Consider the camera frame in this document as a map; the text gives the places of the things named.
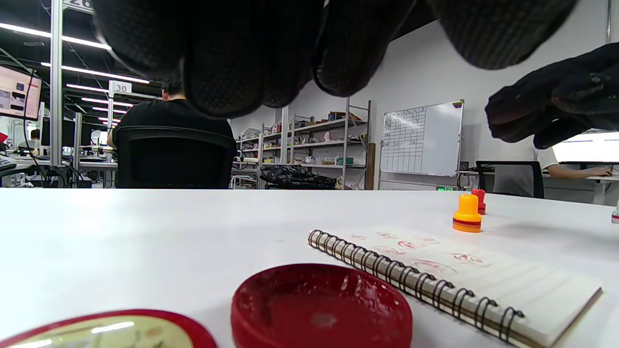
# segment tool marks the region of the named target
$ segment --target person's hand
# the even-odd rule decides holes
[[[591,176],[612,176],[613,172],[608,167],[595,167],[586,169]]]

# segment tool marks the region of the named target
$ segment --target computer monitor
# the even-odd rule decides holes
[[[90,145],[90,133],[92,133],[92,125],[82,123],[82,136],[80,138],[80,146]],[[75,146],[75,121],[63,120],[63,146],[73,147]],[[50,145],[50,119],[48,117],[43,118],[43,131],[41,132],[41,145]]]
[[[28,90],[29,81],[29,74],[0,66],[0,116],[38,121],[42,81],[33,77]]]
[[[619,164],[619,132],[578,134],[552,149],[560,163]]]

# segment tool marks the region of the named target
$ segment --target dark hair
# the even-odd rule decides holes
[[[168,92],[168,94],[171,95],[183,93],[183,81],[181,81],[181,77],[178,74],[166,77],[163,79],[163,86],[161,87],[161,90]]]

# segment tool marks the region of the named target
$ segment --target spiral notebook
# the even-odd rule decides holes
[[[553,347],[602,294],[591,277],[396,228],[308,243],[518,347]]]

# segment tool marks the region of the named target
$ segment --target ceiling light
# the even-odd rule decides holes
[[[34,29],[18,27],[16,25],[11,25],[11,24],[0,23],[0,28],[5,28],[5,29],[8,29],[8,30],[13,30],[15,32],[20,32],[20,33],[36,35],[36,36],[39,36],[39,37],[51,38],[51,34],[50,33],[41,32],[39,30],[34,30]],[[86,46],[91,46],[91,47],[103,48],[104,50],[111,50],[112,49],[112,47],[109,47],[108,45],[105,45],[103,43],[82,40],[82,39],[79,39],[79,38],[72,38],[72,37],[65,37],[65,36],[63,36],[63,41],[79,43],[81,45],[86,45]]]
[[[102,100],[102,99],[82,98],[82,100],[85,102],[93,102],[93,103],[102,103],[102,104],[108,103],[107,100]],[[133,104],[121,103],[121,102],[114,102],[114,105],[120,105],[121,107],[132,107],[133,106]]]
[[[41,62],[41,65],[42,66],[51,66],[50,63],[43,63],[43,62]],[[94,71],[94,70],[80,69],[78,67],[72,67],[72,66],[66,66],[66,65],[63,65],[62,69],[63,70],[68,70],[68,71],[81,72],[81,73],[84,73],[84,74],[92,74],[92,75],[105,76],[105,77],[110,77],[112,79],[127,80],[127,81],[131,81],[131,82],[139,82],[141,84],[149,84],[150,83],[149,81],[142,80],[142,79],[135,79],[133,77],[126,77],[126,76],[108,74],[107,72],[100,72],[100,71]]]
[[[85,90],[94,90],[95,92],[103,92],[103,93],[109,92],[107,89],[103,89],[103,88],[86,87],[86,86],[72,85],[72,84],[67,84],[67,87],[85,89]]]
[[[102,121],[107,121],[107,120],[108,120],[108,118],[107,118],[107,117],[99,117],[99,119],[100,119],[100,120],[102,120]],[[120,120],[119,120],[119,119],[117,119],[117,118],[115,118],[115,119],[114,119],[114,122],[120,122]]]
[[[99,111],[108,111],[108,109],[106,109],[106,108],[93,107],[92,109],[93,110],[99,110]],[[117,112],[117,113],[127,113],[126,111],[123,111],[123,110],[114,110],[114,112]]]

